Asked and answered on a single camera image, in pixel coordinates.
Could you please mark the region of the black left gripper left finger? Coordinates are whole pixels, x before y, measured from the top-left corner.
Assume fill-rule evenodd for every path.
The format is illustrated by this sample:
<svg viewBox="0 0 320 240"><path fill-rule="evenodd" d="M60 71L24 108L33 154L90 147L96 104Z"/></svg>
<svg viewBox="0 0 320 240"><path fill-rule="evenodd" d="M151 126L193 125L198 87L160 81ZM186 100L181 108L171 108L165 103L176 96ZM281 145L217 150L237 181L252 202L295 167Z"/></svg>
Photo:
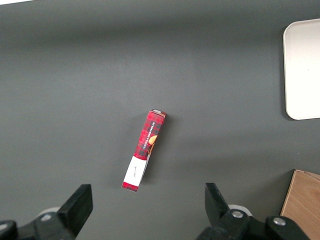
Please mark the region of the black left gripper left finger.
<svg viewBox="0 0 320 240"><path fill-rule="evenodd" d="M93 211L92 186L82 184L60 207L42 211L34 220L18 226L0 222L2 240L74 240Z"/></svg>

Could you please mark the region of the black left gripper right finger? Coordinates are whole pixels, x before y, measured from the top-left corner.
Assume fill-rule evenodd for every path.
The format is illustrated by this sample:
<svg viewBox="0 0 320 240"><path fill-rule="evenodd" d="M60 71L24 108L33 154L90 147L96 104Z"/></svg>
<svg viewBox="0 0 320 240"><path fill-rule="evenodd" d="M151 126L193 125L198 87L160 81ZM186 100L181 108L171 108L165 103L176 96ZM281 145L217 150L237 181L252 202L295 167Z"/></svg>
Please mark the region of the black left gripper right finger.
<svg viewBox="0 0 320 240"><path fill-rule="evenodd" d="M269 216L264 222L241 208L231 208L215 183L205 184L205 211L210 227L198 240L308 240L309 237L292 219Z"/></svg>

